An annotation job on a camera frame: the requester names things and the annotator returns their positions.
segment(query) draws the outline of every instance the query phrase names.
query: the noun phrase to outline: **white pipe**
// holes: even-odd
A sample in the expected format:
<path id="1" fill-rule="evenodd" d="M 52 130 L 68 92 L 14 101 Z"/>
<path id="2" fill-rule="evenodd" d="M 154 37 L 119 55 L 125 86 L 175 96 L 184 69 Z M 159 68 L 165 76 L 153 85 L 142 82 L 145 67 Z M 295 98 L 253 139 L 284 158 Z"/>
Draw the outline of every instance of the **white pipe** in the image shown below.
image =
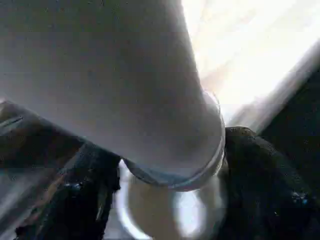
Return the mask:
<path id="1" fill-rule="evenodd" d="M 190 178 L 223 130 L 182 12 L 175 0 L 10 1 L 0 8 L 0 94 L 138 165 Z"/>

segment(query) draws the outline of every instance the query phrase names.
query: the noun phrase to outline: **shiny metal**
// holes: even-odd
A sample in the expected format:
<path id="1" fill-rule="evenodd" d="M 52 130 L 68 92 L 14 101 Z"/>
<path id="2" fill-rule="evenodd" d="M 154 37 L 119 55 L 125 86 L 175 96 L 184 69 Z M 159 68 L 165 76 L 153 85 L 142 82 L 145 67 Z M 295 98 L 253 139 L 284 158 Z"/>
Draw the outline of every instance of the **shiny metal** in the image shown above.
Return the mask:
<path id="1" fill-rule="evenodd" d="M 227 208 L 228 164 L 200 189 L 177 192 L 146 184 L 123 168 L 115 209 L 135 239 L 214 239 Z"/>

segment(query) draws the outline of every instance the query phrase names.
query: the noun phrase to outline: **white pvc pipe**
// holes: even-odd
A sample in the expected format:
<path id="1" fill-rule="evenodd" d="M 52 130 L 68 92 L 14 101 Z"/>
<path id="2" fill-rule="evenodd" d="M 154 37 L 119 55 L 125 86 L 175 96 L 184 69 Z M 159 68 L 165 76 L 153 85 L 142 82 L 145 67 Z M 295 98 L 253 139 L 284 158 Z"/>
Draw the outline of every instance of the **white pvc pipe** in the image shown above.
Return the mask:
<path id="1" fill-rule="evenodd" d="M 10 1 L 0 96 L 136 164 L 194 176 L 221 142 L 175 0 Z"/>

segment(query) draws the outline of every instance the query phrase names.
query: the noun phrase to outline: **metal surface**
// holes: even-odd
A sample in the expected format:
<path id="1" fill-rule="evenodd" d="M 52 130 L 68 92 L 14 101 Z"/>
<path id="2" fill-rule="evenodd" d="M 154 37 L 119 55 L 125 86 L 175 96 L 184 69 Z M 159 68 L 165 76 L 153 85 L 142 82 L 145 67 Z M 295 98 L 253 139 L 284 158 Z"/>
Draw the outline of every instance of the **metal surface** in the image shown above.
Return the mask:
<path id="1" fill-rule="evenodd" d="M 123 167 L 117 216 L 135 239 L 213 239 L 226 213 L 227 172 L 225 161 L 219 174 L 202 188 L 176 192 L 146 184 Z"/>

